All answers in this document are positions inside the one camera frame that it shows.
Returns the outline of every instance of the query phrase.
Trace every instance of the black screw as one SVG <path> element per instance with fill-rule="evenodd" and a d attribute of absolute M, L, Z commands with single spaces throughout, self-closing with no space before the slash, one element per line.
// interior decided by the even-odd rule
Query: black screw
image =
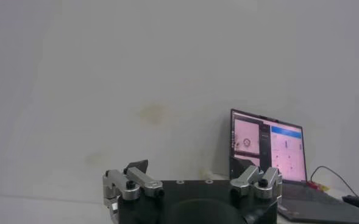
<path fill-rule="evenodd" d="M 131 180 L 126 182 L 126 189 L 128 189 L 128 190 L 135 188 L 135 186 L 136 186 L 135 182 L 133 182 Z"/>
<path fill-rule="evenodd" d="M 269 185 L 269 182 L 266 179 L 261 179 L 258 184 L 260 187 L 267 187 L 267 185 Z"/>

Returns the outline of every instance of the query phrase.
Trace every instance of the metal clamp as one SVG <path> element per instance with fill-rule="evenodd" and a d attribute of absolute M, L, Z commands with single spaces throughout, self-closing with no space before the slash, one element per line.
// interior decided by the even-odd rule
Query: metal clamp
<path fill-rule="evenodd" d="M 119 192 L 116 191 L 116 188 L 111 185 L 109 187 L 107 181 L 107 176 L 103 175 L 103 190 L 104 190 L 104 205 L 108 208 L 110 213 L 110 218 L 113 223 L 118 223 L 117 214 L 118 214 L 118 208 L 117 208 L 117 198 L 119 197 Z"/>
<path fill-rule="evenodd" d="M 232 179 L 230 185 L 233 190 L 239 193 L 239 196 L 245 196 L 249 192 L 250 186 L 257 182 L 263 175 L 263 171 L 259 167 L 249 166 L 237 179 Z"/>
<path fill-rule="evenodd" d="M 255 196 L 262 199 L 270 199 L 273 194 L 277 198 L 282 195 L 282 174 L 279 169 L 270 167 L 263 178 L 254 184 Z"/>
<path fill-rule="evenodd" d="M 111 199 L 118 195 L 124 200 L 136 200 L 140 197 L 140 186 L 128 180 L 118 170 L 108 170 L 103 177 L 104 198 Z"/>
<path fill-rule="evenodd" d="M 161 181 L 152 179 L 136 167 L 128 168 L 126 177 L 139 184 L 144 189 L 145 195 L 148 197 L 160 198 L 165 194 L 163 183 Z"/>

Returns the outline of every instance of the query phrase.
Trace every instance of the black cable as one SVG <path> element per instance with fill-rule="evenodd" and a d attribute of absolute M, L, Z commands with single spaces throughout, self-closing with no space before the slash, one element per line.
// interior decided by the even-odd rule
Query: black cable
<path fill-rule="evenodd" d="M 312 178 L 313 178 L 313 175 L 316 173 L 316 171 L 318 171 L 318 169 L 320 168 L 326 168 L 327 170 L 331 171 L 333 174 L 335 174 L 336 176 L 338 176 L 340 178 L 340 180 L 343 181 L 343 183 L 350 189 L 350 191 L 355 195 L 355 196 L 358 196 L 352 189 L 351 187 L 346 183 L 346 181 L 341 177 L 339 176 L 339 174 L 337 174 L 335 171 L 333 171 L 332 169 L 326 167 L 326 166 L 318 166 L 315 171 L 313 171 L 312 175 L 311 175 L 311 181 L 312 181 Z"/>

